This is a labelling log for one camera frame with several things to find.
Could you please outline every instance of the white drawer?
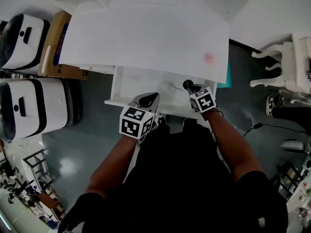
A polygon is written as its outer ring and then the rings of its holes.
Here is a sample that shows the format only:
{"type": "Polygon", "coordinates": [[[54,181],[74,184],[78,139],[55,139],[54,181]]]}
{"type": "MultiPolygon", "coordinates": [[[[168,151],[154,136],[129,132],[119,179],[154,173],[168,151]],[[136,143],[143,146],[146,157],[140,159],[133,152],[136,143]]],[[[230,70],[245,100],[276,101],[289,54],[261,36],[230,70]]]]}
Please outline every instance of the white drawer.
{"type": "Polygon", "coordinates": [[[188,92],[183,88],[185,80],[206,84],[216,95],[217,82],[214,81],[150,69],[116,67],[111,97],[105,103],[124,107],[137,95],[146,92],[158,92],[161,99],[157,112],[178,117],[202,119],[200,113],[196,113],[191,108],[188,92]]]}

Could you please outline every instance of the cardboard box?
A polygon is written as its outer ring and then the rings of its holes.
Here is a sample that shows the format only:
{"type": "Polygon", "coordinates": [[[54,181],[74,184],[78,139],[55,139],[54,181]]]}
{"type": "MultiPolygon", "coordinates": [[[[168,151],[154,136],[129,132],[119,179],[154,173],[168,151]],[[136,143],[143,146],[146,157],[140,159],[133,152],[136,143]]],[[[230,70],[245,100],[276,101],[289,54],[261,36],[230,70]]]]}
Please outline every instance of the cardboard box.
{"type": "Polygon", "coordinates": [[[63,42],[71,19],[65,11],[55,14],[44,43],[39,76],[87,80],[89,72],[78,67],[59,64],[63,42]]]}

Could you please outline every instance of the gray floor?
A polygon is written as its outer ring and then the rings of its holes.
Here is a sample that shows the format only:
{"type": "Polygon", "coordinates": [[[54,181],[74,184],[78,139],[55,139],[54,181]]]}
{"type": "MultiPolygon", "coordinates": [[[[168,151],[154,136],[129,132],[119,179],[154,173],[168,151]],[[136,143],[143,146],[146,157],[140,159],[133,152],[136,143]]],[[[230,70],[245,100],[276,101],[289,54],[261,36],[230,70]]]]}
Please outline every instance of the gray floor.
{"type": "MultiPolygon", "coordinates": [[[[265,114],[268,94],[277,95],[271,87],[249,87],[249,81],[277,76],[279,70],[264,70],[265,60],[251,57],[250,53],[230,46],[232,88],[217,90],[217,102],[225,118],[244,134],[261,122],[295,130],[302,128],[294,122],[274,119],[265,114]]],[[[108,155],[119,135],[121,108],[105,105],[110,97],[112,75],[91,73],[89,80],[81,82],[84,116],[80,124],[46,133],[42,136],[47,148],[47,161],[56,191],[65,206],[71,208],[84,193],[92,172],[108,155]]],[[[168,118],[173,132],[181,129],[181,118],[168,118]]],[[[246,139],[259,157],[263,169],[271,178],[276,165],[286,160],[300,165],[304,155],[288,153],[279,148],[286,139],[306,139],[299,133],[268,126],[253,130],[246,139]]]]}

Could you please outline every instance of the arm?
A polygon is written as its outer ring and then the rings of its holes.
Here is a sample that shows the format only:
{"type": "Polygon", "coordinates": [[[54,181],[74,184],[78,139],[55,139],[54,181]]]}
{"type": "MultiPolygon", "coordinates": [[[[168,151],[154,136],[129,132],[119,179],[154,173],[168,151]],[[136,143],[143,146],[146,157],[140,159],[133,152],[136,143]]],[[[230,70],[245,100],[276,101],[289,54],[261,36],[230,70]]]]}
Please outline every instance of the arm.
{"type": "Polygon", "coordinates": [[[238,181],[251,171],[262,171],[248,142],[216,111],[203,113],[213,129],[218,148],[238,181]]]}
{"type": "Polygon", "coordinates": [[[98,193],[106,198],[125,179],[137,140],[122,136],[103,163],[92,174],[86,193],[98,193]]]}

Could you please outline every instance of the pink stain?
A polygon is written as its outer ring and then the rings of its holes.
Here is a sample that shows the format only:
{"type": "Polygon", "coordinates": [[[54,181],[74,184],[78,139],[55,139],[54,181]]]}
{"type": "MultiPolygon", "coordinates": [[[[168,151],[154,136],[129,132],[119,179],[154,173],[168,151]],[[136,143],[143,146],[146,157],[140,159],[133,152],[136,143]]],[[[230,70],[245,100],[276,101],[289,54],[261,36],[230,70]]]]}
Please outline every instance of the pink stain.
{"type": "Polygon", "coordinates": [[[214,63],[214,55],[212,53],[210,53],[210,52],[207,52],[205,54],[205,62],[207,64],[213,64],[214,63]]]}

